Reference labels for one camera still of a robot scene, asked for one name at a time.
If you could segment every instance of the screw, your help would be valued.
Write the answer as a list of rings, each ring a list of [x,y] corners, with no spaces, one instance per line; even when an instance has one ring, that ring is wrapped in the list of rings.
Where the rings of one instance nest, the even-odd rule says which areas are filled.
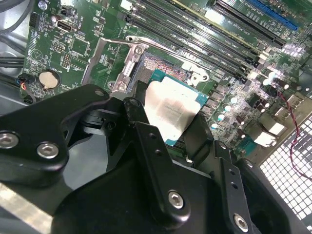
[[[248,232],[248,225],[242,216],[239,214],[234,214],[234,222],[243,232]]]
[[[0,149],[11,149],[19,143],[19,138],[12,133],[0,134]]]
[[[226,150],[226,145],[223,144],[222,142],[219,142],[219,145],[221,146],[222,149]]]
[[[177,192],[169,193],[169,202],[177,209],[181,209],[184,205],[183,198]]]
[[[52,159],[59,154],[59,149],[52,143],[43,143],[38,146],[37,154],[43,158]]]
[[[108,87],[110,88],[110,89],[113,89],[113,87],[114,87],[114,85],[115,85],[115,82],[108,82]]]
[[[245,160],[245,161],[246,161],[247,165],[248,165],[250,168],[253,167],[253,164],[252,164],[249,160]]]
[[[137,46],[135,49],[135,53],[138,55],[141,55],[141,54],[143,54],[143,49],[141,47]]]
[[[39,1],[38,2],[38,7],[42,10],[45,11],[48,9],[48,4],[45,1]]]

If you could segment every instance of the ventilation grille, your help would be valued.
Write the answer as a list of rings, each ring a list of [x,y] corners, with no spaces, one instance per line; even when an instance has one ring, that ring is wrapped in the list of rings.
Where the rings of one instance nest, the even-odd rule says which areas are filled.
[[[312,233],[312,181],[300,177],[289,158],[291,142],[296,132],[260,166],[264,175]],[[300,137],[293,148],[297,168],[312,177],[312,117],[300,126]]]

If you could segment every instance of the black cable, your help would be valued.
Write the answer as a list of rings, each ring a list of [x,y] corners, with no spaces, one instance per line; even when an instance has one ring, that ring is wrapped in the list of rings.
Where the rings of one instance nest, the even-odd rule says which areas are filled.
[[[3,56],[0,56],[0,62],[19,62],[19,63],[24,63],[24,57],[3,57]]]
[[[0,13],[7,11],[19,4],[21,4],[25,0],[2,0],[0,1]]]
[[[1,72],[0,72],[0,82],[6,85],[10,85],[14,88],[20,88],[20,86],[16,83],[16,78],[8,76]]]
[[[20,16],[18,21],[16,21],[12,26],[10,26],[10,27],[8,27],[6,29],[0,30],[0,36],[9,34],[9,33],[13,32],[18,26],[20,26],[20,24],[24,21],[24,19],[28,16],[28,14],[33,9],[34,2],[35,2],[35,0],[29,0],[29,3],[27,5],[25,11]]]
[[[9,38],[6,38],[5,36],[0,36],[0,41],[22,55],[26,53],[26,49],[23,46],[10,40]]]
[[[24,64],[19,62],[0,62],[0,67],[5,68],[23,68]]]

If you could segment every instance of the blue pcie slot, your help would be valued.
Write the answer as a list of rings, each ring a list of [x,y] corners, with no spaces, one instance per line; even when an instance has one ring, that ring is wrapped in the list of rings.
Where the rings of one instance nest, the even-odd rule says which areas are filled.
[[[291,23],[289,20],[285,19],[284,17],[280,16],[279,14],[277,14],[276,12],[274,12],[273,10],[271,10],[270,8],[268,8],[266,5],[259,2],[258,0],[245,0],[245,1],[251,4],[252,6],[254,6],[255,8],[259,9],[263,13],[267,14],[272,19],[280,22],[285,27],[290,28],[294,31],[298,31],[299,27],[297,27],[296,25],[294,25],[293,23]]]

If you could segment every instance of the cable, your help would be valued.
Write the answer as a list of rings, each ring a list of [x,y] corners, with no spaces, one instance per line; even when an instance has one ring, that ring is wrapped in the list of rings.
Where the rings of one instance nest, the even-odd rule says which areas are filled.
[[[25,0],[2,0],[0,1],[0,13],[7,11],[19,4],[21,4]]]
[[[300,174],[302,177],[312,181],[312,178],[311,177],[308,177],[305,173],[301,172],[298,168],[297,168],[297,165],[294,163],[293,161],[293,147],[298,143],[298,138],[300,137],[300,129],[298,127],[298,124],[297,124],[297,121],[296,121],[296,118],[293,114],[293,109],[291,108],[289,102],[286,100],[286,98],[282,95],[282,93],[280,91],[277,91],[277,94],[279,97],[281,97],[281,99],[286,103],[287,105],[287,108],[289,110],[289,112],[291,113],[291,117],[292,117],[292,121],[295,125],[295,128],[296,128],[296,136],[295,136],[295,139],[292,141],[291,143],[291,146],[290,146],[290,149],[289,149],[289,152],[290,152],[290,155],[289,155],[289,158],[292,162],[292,168],[298,173]]]
[[[24,57],[1,57],[0,62],[19,62],[24,63]]]
[[[5,36],[0,36],[0,42],[6,44],[7,46],[11,47],[13,50],[15,50],[16,52],[19,52],[22,55],[25,55],[26,53],[26,49],[23,46],[10,40],[9,38],[6,38]]]
[[[12,26],[10,26],[10,27],[8,27],[6,29],[0,30],[0,36],[9,34],[9,33],[13,32],[18,26],[20,26],[20,24],[24,21],[24,19],[28,16],[28,14],[33,9],[34,2],[35,2],[35,0],[29,0],[29,3],[27,5],[25,11],[20,16],[18,21],[16,21]]]
[[[24,64],[19,62],[0,62],[0,67],[5,68],[23,68]]]

